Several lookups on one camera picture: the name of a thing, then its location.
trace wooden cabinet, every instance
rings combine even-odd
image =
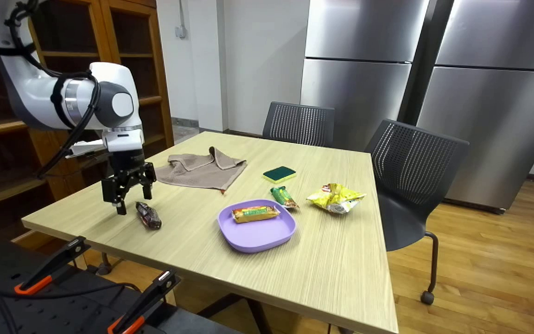
[[[47,68],[83,71],[95,61],[129,68],[139,95],[146,156],[173,145],[155,1],[49,0],[39,6],[29,27]],[[51,170],[57,177],[34,178],[67,135],[68,131],[29,129],[19,121],[0,75],[0,238],[22,235],[27,232],[22,216],[108,175],[104,156],[86,156],[61,161]],[[95,131],[85,131],[80,140],[95,139]],[[100,205],[106,205],[102,196]],[[34,244],[34,233],[30,237]]]

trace chair back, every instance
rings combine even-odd
[[[468,141],[384,120],[366,152],[377,191],[426,218],[445,198],[468,149]]]
[[[334,109],[271,102],[263,138],[330,148],[334,125]]]

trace orange clamp handle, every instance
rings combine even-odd
[[[52,281],[53,281],[53,277],[51,275],[48,275],[47,277],[45,277],[42,280],[40,280],[40,282],[32,285],[32,287],[29,287],[26,290],[22,290],[22,288],[21,288],[22,287],[22,283],[16,285],[13,288],[13,290],[15,291],[15,293],[17,293],[19,295],[33,295],[36,292],[39,292],[40,290],[42,290],[47,285],[49,285],[49,283],[51,283]]]
[[[119,319],[117,319],[117,321],[115,321],[112,325],[110,325],[108,327],[108,334],[115,334],[115,332],[113,332],[114,328],[119,324],[119,321],[121,321],[121,319],[123,319],[123,317],[120,317]],[[132,325],[129,326],[129,328],[125,329],[125,331],[123,331],[123,333],[116,333],[116,334],[134,334],[135,332],[137,332],[137,330],[144,325],[144,323],[146,322],[146,320],[144,319],[143,316],[137,318],[136,321],[133,321]]]

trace wooden floor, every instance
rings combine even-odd
[[[534,334],[534,182],[526,182],[503,216],[440,205],[428,219],[439,238],[438,283],[433,306],[419,301],[428,286],[432,242],[388,253],[401,334]],[[98,260],[90,251],[87,259]],[[158,271],[122,262],[109,276],[144,288]],[[178,305],[199,311],[226,292],[184,281]],[[276,334],[325,334],[327,324],[265,306]],[[258,332],[243,302],[215,321],[241,332]]]

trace stainless steel refrigerator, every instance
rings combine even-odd
[[[301,104],[335,108],[333,146],[362,151],[396,120],[428,0],[311,0]]]
[[[417,126],[470,142],[447,197],[504,211],[534,164],[534,0],[454,0],[435,63]]]

